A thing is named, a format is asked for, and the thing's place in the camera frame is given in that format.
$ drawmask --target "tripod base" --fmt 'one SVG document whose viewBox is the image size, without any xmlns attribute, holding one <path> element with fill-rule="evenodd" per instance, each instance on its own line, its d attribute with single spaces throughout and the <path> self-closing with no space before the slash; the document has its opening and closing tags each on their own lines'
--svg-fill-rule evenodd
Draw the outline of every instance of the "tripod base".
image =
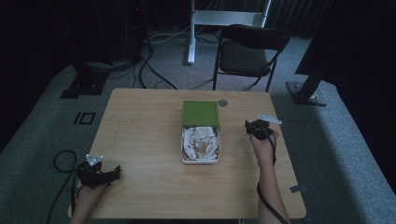
<svg viewBox="0 0 396 224">
<path fill-rule="evenodd" d="M 327 105 L 326 102 L 323 100 L 323 97 L 321 96 L 319 90 L 315 91 L 315 93 L 307 99 L 301 97 L 299 95 L 299 91 L 300 88 L 304 85 L 303 82 L 288 81 L 286 82 L 286 85 L 288 86 L 291 97 L 293 98 L 293 101 L 296 105 Z"/>
<path fill-rule="evenodd" d="M 106 85 L 108 73 L 93 72 L 95 78 L 89 85 L 81 86 L 78 82 L 78 75 L 70 85 L 69 90 L 62 93 L 61 99 L 77 99 L 80 95 L 100 95 Z"/>
</svg>

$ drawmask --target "black controller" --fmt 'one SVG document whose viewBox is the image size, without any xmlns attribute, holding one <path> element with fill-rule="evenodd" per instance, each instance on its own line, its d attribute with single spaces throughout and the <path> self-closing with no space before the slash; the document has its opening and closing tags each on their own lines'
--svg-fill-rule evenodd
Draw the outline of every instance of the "black controller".
<svg viewBox="0 0 396 224">
<path fill-rule="evenodd" d="M 120 166 L 114 171 L 102 173 L 102 158 L 92 158 L 87 155 L 87 160 L 78 166 L 77 175 L 82 185 L 91 189 L 103 184 L 110 184 L 116 179 L 120 179 Z"/>
<path fill-rule="evenodd" d="M 257 139 L 264 140 L 273 130 L 269 128 L 270 122 L 262 119 L 256 120 L 245 120 L 245 128 L 247 128 L 247 134 L 253 134 Z"/>
</svg>

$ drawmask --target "open box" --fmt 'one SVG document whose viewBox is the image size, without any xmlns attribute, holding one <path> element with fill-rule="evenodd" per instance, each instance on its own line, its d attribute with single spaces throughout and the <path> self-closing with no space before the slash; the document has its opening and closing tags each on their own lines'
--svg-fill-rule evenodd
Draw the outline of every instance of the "open box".
<svg viewBox="0 0 396 224">
<path fill-rule="evenodd" d="M 184 101 L 181 155 L 185 164 L 219 161 L 219 111 L 217 102 Z"/>
</svg>

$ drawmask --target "wire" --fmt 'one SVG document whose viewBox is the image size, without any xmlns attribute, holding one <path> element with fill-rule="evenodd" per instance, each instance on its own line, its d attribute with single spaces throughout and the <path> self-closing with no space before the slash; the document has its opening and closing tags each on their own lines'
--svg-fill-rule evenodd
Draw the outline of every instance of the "wire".
<svg viewBox="0 0 396 224">
<path fill-rule="evenodd" d="M 137 59 L 129 59 L 128 62 L 126 62 L 126 63 L 123 63 L 118 66 L 112 66 L 109 68 L 95 67 L 92 64 L 89 64 L 89 66 L 93 71 L 113 73 L 113 72 L 127 71 L 127 70 L 131 69 L 131 67 L 135 67 L 137 63 L 138 63 Z"/>
<path fill-rule="evenodd" d="M 70 170 L 63 170 L 63 169 L 59 168 L 59 166 L 58 166 L 58 164 L 57 164 L 58 157 L 59 157 L 60 155 L 64 154 L 64 153 L 72 153 L 72 155 L 73 155 L 74 164 L 73 164 L 73 167 L 72 167 Z M 58 202 L 59 197 L 61 196 L 62 192 L 64 191 L 64 188 L 66 187 L 67 183 L 68 183 L 69 180 L 70 180 L 70 177 L 71 177 L 72 174 L 77 170 L 77 169 L 76 169 L 77 154 L 76 154 L 76 152 L 74 152 L 74 151 L 72 151 L 72 150 L 63 150 L 63 151 L 61 151 L 61 152 L 59 152 L 59 153 L 57 153 L 57 154 L 55 155 L 55 157 L 53 158 L 53 161 L 52 161 L 52 162 L 53 162 L 53 166 L 55 167 L 55 169 L 56 169 L 57 171 L 59 171 L 59 172 L 61 172 L 61 173 L 64 173 L 64 174 L 69 174 L 69 175 L 68 175 L 66 181 L 64 181 L 64 184 L 62 185 L 61 190 L 59 190 L 58 194 L 57 194 L 56 197 L 55 197 L 55 200 L 53 201 L 53 203 L 52 203 L 52 205 L 51 205 L 51 207 L 50 207 L 50 209 L 49 209 L 49 214 L 48 214 L 48 216 L 47 216 L 47 224 L 50 224 L 50 218 L 51 218 L 51 216 L 52 216 L 52 212 L 53 212 L 53 208 L 55 207 L 55 204 Z"/>
<path fill-rule="evenodd" d="M 118 78 L 121 78 L 121 77 L 125 77 L 125 76 L 127 76 L 128 74 L 130 74 L 130 73 L 134 73 L 134 70 L 135 70 L 135 66 L 134 66 L 131 70 L 125 72 L 124 74 L 122 74 L 122 75 L 120 75 L 120 76 L 118 76 L 118 77 L 108 77 L 107 80 L 110 80 L 110 79 L 118 79 Z"/>
<path fill-rule="evenodd" d="M 308 224 L 305 222 L 305 220 L 303 218 L 300 218 L 300 221 L 303 222 L 304 224 Z"/>
<path fill-rule="evenodd" d="M 148 45 L 148 52 L 149 52 L 149 55 L 148 55 L 147 59 L 144 59 L 142 56 L 140 56 L 141 61 L 143 61 L 143 65 L 140 66 L 138 77 L 139 77 L 139 82 L 142 84 L 142 87 L 144 89 L 147 89 L 145 83 L 143 82 L 143 69 L 147 66 L 151 70 L 152 73 L 154 73 L 157 77 L 162 79 L 162 81 L 160 81 L 160 82 L 166 82 L 169 86 L 172 86 L 175 90 L 177 90 L 177 87 L 174 84 L 172 84 L 165 77 L 161 76 L 157 71 L 154 70 L 154 68 L 151 67 L 151 65 L 149 65 L 149 59 L 151 58 L 152 54 L 154 53 L 154 49 L 152 48 L 151 45 Z"/>
<path fill-rule="evenodd" d="M 275 143 L 274 143 L 274 142 L 271 140 L 271 138 L 270 138 L 270 134 L 271 134 L 274 138 L 276 138 L 275 135 L 274 135 L 274 131 L 272 131 L 272 133 L 268 134 L 268 132 L 265 131 L 265 128 L 263 128 L 262 125 L 261 125 L 261 128 L 262 128 L 262 131 L 265 133 L 265 135 L 267 135 L 268 141 L 270 142 L 271 147 L 272 147 L 272 149 L 273 149 L 273 152 L 274 152 L 274 155 L 273 155 L 273 156 L 274 156 L 274 164 L 275 164 L 275 162 L 276 162 L 276 141 L 275 141 Z"/>
<path fill-rule="evenodd" d="M 215 0 L 210 1 L 210 3 L 207 5 L 207 7 L 206 7 L 205 10 L 208 10 L 208 9 L 213 5 L 213 2 L 214 2 L 214 1 L 215 1 Z M 213 10 L 216 10 L 216 9 L 217 9 L 218 3 L 219 3 L 219 0 L 216 0 L 216 4 L 215 4 Z M 153 39 L 153 38 L 155 38 L 155 37 L 157 37 L 157 36 L 160 36 L 160 35 L 170 35 L 170 37 L 168 37 L 168 38 L 166 38 L 165 40 L 162 40 L 162 41 L 157 41 L 157 42 L 152 42 L 152 41 L 151 41 L 151 43 L 153 43 L 153 44 L 161 44 L 161 43 L 164 43 L 164 42 L 166 42 L 166 41 L 168 41 L 168 40 L 170 40 L 170 39 L 172 39 L 172 38 L 174 38 L 174 37 L 176 37 L 176 36 L 178 36 L 178 35 L 183 35 L 184 32 L 186 32 L 188 29 L 190 29 L 190 27 L 191 27 L 191 26 L 188 26 L 188 27 L 186 27 L 184 30 L 182 30 L 182 31 L 180 31 L 180 32 L 178 32 L 178 33 L 175 33 L 175 34 L 157 34 L 157 35 L 152 36 L 149 40 L 151 40 L 151 39 Z M 204 26 L 204 27 L 203 27 L 202 29 L 200 29 L 199 31 L 195 32 L 195 34 L 200 33 L 200 32 L 203 31 L 205 28 L 206 28 L 206 26 Z"/>
<path fill-rule="evenodd" d="M 195 39 L 201 43 L 205 43 L 205 44 L 217 44 L 219 43 L 219 35 L 216 34 L 215 32 L 211 31 L 210 32 L 216 39 L 215 40 L 208 40 L 205 38 L 201 38 L 199 36 L 196 36 Z"/>
<path fill-rule="evenodd" d="M 268 208 L 268 210 L 271 211 L 272 214 L 274 214 L 274 216 L 276 216 L 276 218 L 282 223 L 282 224 L 289 224 L 288 221 L 285 220 L 285 218 L 283 218 L 276 210 L 273 206 L 271 206 L 271 204 L 269 204 L 265 199 L 264 196 L 262 196 L 262 190 L 260 189 L 260 181 L 259 183 L 257 183 L 257 193 L 259 194 L 259 198 L 262 200 L 262 202 L 265 204 L 265 206 Z"/>
</svg>

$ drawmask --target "crumpled paper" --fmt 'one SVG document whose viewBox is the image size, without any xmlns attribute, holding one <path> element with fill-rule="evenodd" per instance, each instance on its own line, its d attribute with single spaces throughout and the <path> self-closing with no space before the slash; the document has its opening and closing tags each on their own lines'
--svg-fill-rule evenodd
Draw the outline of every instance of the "crumpled paper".
<svg viewBox="0 0 396 224">
<path fill-rule="evenodd" d="M 183 130 L 184 152 L 192 161 L 215 162 L 219 148 L 219 139 L 213 127 L 185 128 Z"/>
</svg>

